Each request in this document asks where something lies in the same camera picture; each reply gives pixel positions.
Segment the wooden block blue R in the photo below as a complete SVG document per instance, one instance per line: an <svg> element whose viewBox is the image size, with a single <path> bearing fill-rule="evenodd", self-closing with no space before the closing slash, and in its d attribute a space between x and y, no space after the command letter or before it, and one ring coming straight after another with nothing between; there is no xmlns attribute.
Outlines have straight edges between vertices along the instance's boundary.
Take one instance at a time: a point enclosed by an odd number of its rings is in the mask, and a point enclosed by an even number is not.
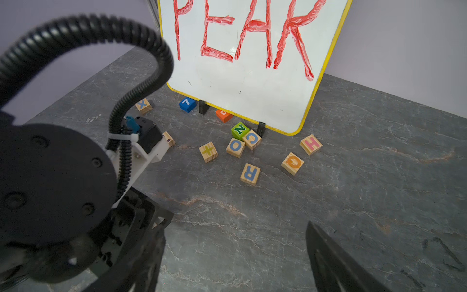
<svg viewBox="0 0 467 292"><path fill-rule="evenodd" d="M240 175L240 180L246 184L256 186L260 172L261 168L246 163L242 174Z"/></svg>

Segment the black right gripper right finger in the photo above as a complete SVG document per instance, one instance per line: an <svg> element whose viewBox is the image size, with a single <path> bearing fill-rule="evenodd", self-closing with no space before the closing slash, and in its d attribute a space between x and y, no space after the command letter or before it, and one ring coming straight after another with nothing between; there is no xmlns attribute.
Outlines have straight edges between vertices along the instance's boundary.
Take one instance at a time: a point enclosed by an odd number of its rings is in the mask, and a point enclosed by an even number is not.
<svg viewBox="0 0 467 292"><path fill-rule="evenodd" d="M319 292L387 292L318 225L309 222L306 247Z"/></svg>

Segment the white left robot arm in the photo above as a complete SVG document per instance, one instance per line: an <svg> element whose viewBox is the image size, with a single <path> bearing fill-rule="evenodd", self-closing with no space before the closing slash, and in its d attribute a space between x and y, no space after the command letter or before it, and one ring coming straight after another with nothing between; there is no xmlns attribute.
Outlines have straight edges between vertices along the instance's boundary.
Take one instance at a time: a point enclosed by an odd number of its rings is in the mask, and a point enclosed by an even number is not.
<svg viewBox="0 0 467 292"><path fill-rule="evenodd" d="M134 188L170 145L150 120L125 123L117 152L69 128L1 114L1 290L91 270L92 292L152 292L173 214Z"/></svg>

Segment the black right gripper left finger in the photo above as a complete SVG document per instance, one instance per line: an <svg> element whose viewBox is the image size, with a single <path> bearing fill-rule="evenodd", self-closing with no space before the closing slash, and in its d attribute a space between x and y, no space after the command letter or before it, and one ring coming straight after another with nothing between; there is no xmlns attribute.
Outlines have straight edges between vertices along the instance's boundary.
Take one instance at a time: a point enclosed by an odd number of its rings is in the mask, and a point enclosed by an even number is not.
<svg viewBox="0 0 467 292"><path fill-rule="evenodd" d="M165 224L118 226L105 224L91 232L105 261L91 271L97 279L87 292L153 292L166 244Z"/></svg>

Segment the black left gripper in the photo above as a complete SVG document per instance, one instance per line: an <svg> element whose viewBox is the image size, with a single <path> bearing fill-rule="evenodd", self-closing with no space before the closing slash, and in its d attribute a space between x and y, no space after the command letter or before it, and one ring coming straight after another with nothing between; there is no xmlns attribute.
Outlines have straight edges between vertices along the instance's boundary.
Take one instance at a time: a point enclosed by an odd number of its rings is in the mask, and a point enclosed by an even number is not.
<svg viewBox="0 0 467 292"><path fill-rule="evenodd" d="M91 232L100 251L90 270L103 276L150 231L166 228L174 213L163 208L150 197L131 187L117 208L98 228Z"/></svg>

